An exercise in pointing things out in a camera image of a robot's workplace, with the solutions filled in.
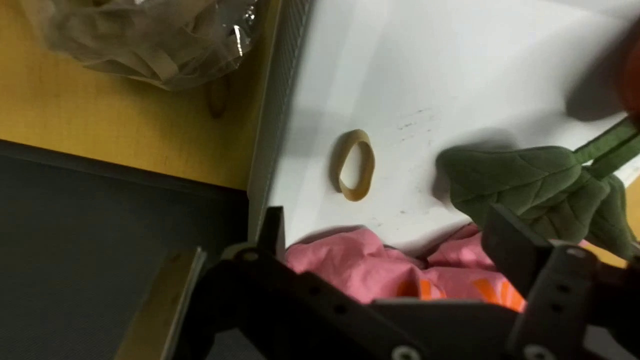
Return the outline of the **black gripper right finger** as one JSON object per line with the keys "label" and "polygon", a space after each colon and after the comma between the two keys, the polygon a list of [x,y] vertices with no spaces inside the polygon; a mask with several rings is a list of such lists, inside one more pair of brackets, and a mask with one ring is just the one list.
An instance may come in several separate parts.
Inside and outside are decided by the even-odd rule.
{"label": "black gripper right finger", "polygon": [[619,346],[640,358],[640,276],[603,265],[577,245],[547,240],[511,211],[483,208],[482,249],[525,299],[506,343],[511,360],[616,360]]}

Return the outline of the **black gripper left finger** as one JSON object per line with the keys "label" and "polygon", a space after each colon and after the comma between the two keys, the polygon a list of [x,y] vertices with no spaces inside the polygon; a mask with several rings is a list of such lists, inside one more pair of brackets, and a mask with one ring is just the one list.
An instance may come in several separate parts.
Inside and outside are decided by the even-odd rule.
{"label": "black gripper left finger", "polygon": [[275,257],[284,208],[268,208],[253,242],[233,245],[195,281],[175,360],[206,360],[237,331],[266,360],[425,360],[425,346],[377,306],[361,306]]}

